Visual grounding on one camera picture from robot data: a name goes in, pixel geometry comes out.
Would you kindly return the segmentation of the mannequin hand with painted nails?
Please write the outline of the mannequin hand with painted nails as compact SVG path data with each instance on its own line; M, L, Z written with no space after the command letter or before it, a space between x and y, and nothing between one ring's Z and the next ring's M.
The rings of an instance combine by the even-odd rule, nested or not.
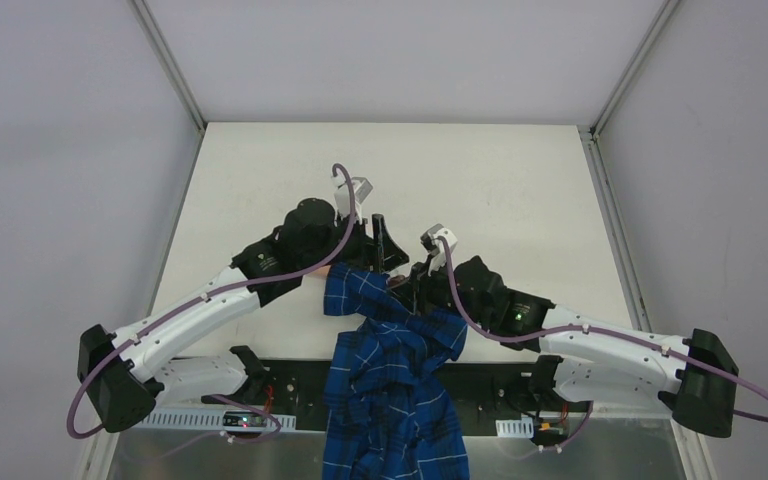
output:
M330 270L331 270L330 266L323 266L308 273L307 277L324 280L328 277Z

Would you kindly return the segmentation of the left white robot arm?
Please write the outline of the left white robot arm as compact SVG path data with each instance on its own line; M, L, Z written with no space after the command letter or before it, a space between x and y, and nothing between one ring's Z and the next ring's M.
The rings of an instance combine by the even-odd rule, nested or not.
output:
M347 264L390 273L408 261L383 215L365 218L357 206L304 199L189 297L114 331L100 324L85 330L79 337L77 396L89 399L109 433L137 425L166 403L230 394L253 404L264 394L265 378L250 348L189 358L183 350L298 288L303 276L320 267Z

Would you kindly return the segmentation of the blue plaid shirt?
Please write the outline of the blue plaid shirt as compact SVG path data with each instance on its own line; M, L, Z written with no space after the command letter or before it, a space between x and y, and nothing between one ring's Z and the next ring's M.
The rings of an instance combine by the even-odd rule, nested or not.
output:
M387 288L387 276L331 267L323 311L360 315L362 323L337 336L330 369L338 388L359 381L363 393L390 381L408 382L461 355L466 322L444 310L415 314ZM388 405L370 425L352 412L329 419L322 458L325 479L467 479L468 453L452 413L409 413Z

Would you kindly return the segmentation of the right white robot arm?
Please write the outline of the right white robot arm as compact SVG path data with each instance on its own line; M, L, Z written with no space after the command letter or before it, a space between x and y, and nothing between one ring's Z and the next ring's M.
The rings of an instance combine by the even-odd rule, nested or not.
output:
M664 410L681 426L714 438L732 434L736 385L714 374L739 369L712 332L688 337L619 328L565 306L506 286L475 256L452 276L416 263L391 288L409 310L467 312L503 346L537 354L527 386L543 410L564 400Z

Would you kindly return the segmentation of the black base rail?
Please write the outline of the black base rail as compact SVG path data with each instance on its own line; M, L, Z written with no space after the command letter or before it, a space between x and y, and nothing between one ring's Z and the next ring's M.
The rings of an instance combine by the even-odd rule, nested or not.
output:
M321 432L329 419L352 412L370 425L373 412L388 405L409 413L452 413L465 436L495 436L498 421L554 424L564 412L586 412L588 402L570 403L531 387L533 369L532 364L446 363L418 380L390 381L363 393L359 381L338 388L326 361L267 360L261 372L227 398L268 406L275 416L294 417L298 430Z

